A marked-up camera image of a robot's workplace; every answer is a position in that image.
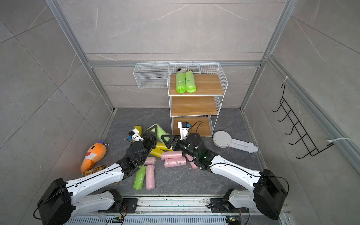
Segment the green roll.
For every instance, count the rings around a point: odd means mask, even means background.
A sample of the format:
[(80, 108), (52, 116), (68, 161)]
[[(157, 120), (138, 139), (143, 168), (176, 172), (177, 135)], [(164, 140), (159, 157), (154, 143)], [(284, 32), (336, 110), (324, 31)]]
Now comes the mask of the green roll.
[(188, 93), (193, 93), (197, 90), (195, 77), (193, 74), (193, 71), (187, 71), (185, 73), (185, 79), (186, 79), (186, 90)]
[(158, 141), (164, 143), (164, 142), (161, 140), (161, 136), (162, 136), (162, 135), (170, 135), (170, 134), (167, 133), (166, 131), (164, 131), (164, 130), (162, 129), (162, 127), (158, 125), (157, 139), (158, 139)]
[(139, 166), (139, 170), (136, 173), (134, 184), (133, 184), (134, 190), (141, 190), (143, 188), (145, 174), (146, 174), (146, 166)]
[(186, 88), (186, 78), (185, 74), (182, 72), (179, 72), (176, 74), (176, 91), (179, 94), (185, 93), (187, 90)]

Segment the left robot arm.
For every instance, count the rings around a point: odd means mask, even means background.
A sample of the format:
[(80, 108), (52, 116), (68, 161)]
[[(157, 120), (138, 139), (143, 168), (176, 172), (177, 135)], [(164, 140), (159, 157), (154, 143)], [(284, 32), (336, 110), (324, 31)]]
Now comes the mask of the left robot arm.
[(89, 176), (75, 180), (54, 180), (37, 203), (33, 217), (43, 225), (63, 225), (79, 212), (77, 203), (88, 194), (107, 185), (120, 182), (140, 170), (150, 152), (157, 144), (158, 127), (153, 125), (141, 135), (141, 140), (132, 142), (123, 158), (109, 167)]

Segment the yellow roll middle horizontal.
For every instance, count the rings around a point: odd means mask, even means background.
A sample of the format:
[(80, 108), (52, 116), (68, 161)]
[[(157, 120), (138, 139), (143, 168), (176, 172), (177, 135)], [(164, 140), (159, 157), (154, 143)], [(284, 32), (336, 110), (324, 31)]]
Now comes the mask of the yellow roll middle horizontal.
[(163, 144), (162, 142), (158, 142), (156, 145), (157, 149), (160, 149), (162, 151), (172, 151), (172, 147), (167, 148), (167, 146), (165, 144)]

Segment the pink roll upper centre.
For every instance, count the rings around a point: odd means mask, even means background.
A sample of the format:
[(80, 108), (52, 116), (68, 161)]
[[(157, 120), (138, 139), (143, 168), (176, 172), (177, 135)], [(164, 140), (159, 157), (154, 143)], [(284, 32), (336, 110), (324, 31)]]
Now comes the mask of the pink roll upper centre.
[(182, 158), (183, 152), (181, 151), (165, 151), (161, 154), (161, 160)]

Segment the yellow roll far left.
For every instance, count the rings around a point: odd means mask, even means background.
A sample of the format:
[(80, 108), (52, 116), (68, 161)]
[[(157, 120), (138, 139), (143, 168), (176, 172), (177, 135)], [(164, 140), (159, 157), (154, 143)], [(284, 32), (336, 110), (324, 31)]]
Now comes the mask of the yellow roll far left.
[(134, 132), (141, 136), (143, 133), (143, 128), (141, 126), (134, 126)]

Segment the pink roll lower centre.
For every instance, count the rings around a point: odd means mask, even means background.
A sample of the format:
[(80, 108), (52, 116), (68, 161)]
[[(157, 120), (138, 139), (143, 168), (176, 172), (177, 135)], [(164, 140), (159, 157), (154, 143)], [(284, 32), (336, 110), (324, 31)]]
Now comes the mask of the pink roll lower centre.
[(185, 166), (186, 164), (187, 160), (184, 157), (165, 159), (164, 161), (165, 168)]

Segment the pink roll left horizontal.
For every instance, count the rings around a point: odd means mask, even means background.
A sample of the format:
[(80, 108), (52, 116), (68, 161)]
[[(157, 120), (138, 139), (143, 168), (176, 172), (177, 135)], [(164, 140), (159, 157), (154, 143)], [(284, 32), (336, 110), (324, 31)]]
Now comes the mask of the pink roll left horizontal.
[(147, 159), (144, 162), (144, 166), (148, 166), (148, 165), (155, 165), (156, 164), (156, 158), (155, 157), (147, 157)]

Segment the pink roll bottom upright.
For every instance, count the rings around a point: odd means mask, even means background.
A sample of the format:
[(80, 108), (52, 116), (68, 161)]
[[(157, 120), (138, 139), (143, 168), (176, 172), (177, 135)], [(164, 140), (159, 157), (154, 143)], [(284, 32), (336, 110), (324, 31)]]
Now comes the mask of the pink roll bottom upright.
[(152, 190), (155, 188), (155, 166), (147, 165), (146, 166), (146, 189)]

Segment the pink roll right diagonal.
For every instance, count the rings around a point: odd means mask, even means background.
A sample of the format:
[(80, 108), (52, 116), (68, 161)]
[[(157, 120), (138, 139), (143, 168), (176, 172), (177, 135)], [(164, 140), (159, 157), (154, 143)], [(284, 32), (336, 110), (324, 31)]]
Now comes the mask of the pink roll right diagonal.
[(195, 165), (195, 163), (193, 162), (194, 158), (188, 154), (185, 155), (186, 159), (189, 161), (191, 167), (196, 170), (198, 169), (198, 167)]

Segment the white round paddle object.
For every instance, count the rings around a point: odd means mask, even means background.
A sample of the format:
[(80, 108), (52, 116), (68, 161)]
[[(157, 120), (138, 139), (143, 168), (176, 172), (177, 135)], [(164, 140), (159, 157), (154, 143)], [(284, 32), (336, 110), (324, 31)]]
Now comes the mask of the white round paddle object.
[(258, 147), (251, 142), (233, 139), (226, 131), (216, 131), (212, 137), (213, 143), (219, 148), (234, 148), (248, 153), (258, 152)]

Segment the orange carrot plush toy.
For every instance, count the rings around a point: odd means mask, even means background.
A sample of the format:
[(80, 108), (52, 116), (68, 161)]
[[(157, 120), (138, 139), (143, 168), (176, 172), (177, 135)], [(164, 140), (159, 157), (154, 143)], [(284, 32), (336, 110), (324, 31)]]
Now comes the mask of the orange carrot plush toy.
[(104, 140), (100, 140), (97, 143), (93, 144), (87, 151), (84, 160), (81, 165), (81, 173), (85, 174), (87, 171), (91, 170), (92, 167), (100, 161), (106, 154), (107, 148), (104, 145)]

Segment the brown patterned flat item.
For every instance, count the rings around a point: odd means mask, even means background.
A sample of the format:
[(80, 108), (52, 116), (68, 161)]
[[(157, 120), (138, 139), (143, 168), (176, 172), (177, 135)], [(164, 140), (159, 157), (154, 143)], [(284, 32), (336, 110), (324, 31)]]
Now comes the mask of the brown patterned flat item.
[(105, 168), (106, 168), (105, 166), (97, 166), (97, 167), (95, 167), (95, 168), (93, 168), (93, 169), (90, 169), (90, 170), (86, 171), (85, 174), (84, 174), (84, 176), (92, 175), (92, 174), (94, 174), (94, 173), (97, 173), (97, 172), (99, 172), (99, 171), (104, 170)]

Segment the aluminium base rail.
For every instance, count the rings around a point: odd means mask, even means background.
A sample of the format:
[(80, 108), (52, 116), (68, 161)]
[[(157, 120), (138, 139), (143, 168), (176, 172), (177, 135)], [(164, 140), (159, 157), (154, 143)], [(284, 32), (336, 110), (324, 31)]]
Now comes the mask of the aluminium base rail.
[[(207, 208), (207, 205), (210, 204), (211, 198), (222, 198), (223, 201), (225, 202), (225, 198), (223, 196), (139, 196), (139, 197), (124, 197), (124, 199), (125, 198), (138, 199), (136, 212), (132, 214), (156, 214), (156, 215), (158, 214), (202, 215), (205, 213), (212, 213), (212, 211)], [(240, 199), (239, 208), (249, 208), (249, 210), (253, 210), (256, 213), (260, 213), (260, 211), (255, 207), (255, 205), (252, 204), (248, 198), (244, 198), (244, 197)], [(215, 214), (238, 215), (239, 213), (215, 213)]]

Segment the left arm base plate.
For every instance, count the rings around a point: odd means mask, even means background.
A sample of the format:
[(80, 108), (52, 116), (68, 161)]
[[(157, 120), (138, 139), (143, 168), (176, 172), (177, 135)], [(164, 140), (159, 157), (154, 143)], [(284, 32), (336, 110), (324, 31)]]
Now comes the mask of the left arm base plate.
[(118, 212), (122, 214), (135, 213), (137, 209), (137, 198), (125, 198), (115, 200), (114, 204), (109, 209), (110, 212)]

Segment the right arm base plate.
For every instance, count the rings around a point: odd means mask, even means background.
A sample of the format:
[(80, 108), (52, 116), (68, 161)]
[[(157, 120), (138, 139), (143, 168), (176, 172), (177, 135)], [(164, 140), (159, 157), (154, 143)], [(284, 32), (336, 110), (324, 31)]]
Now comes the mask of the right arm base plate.
[(230, 203), (224, 202), (222, 198), (211, 198), (207, 208), (212, 213), (249, 213), (249, 208), (235, 208)]

